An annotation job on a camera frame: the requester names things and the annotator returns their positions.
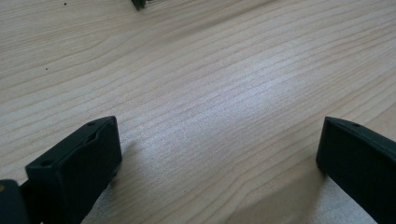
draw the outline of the black plastic part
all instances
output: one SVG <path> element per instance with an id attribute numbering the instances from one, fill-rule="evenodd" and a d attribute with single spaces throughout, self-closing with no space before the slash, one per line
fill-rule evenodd
<path id="1" fill-rule="evenodd" d="M 29 224 L 20 188 L 14 180 L 0 180 L 0 223 Z"/>
<path id="2" fill-rule="evenodd" d="M 120 138 L 115 117 L 91 121 L 67 136 L 26 166 L 29 180 L 24 184 L 39 197 L 27 199 L 28 210 L 45 224 L 76 224 L 118 171 L 121 163 Z M 32 223 L 39 218 L 31 216 Z"/>
<path id="3" fill-rule="evenodd" d="M 140 10 L 141 8 L 145 7 L 146 0 L 132 0 L 132 3 L 134 3 L 136 10 Z"/>
<path id="4" fill-rule="evenodd" d="M 357 123 L 326 118 L 318 168 L 376 222 L 396 223 L 396 143 Z"/>

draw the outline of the light wood surface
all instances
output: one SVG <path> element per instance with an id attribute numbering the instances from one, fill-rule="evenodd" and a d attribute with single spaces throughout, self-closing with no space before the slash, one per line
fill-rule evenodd
<path id="1" fill-rule="evenodd" d="M 396 139 L 393 0 L 0 1 L 0 178 L 115 115 L 84 223 L 373 223 L 315 165 L 325 116 Z"/>

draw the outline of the screw hole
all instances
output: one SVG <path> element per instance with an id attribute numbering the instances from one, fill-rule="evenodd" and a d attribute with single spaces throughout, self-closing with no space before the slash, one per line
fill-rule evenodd
<path id="1" fill-rule="evenodd" d="M 41 166 L 50 166 L 53 163 L 53 161 L 49 160 L 49 161 L 42 161 L 40 163 Z"/>

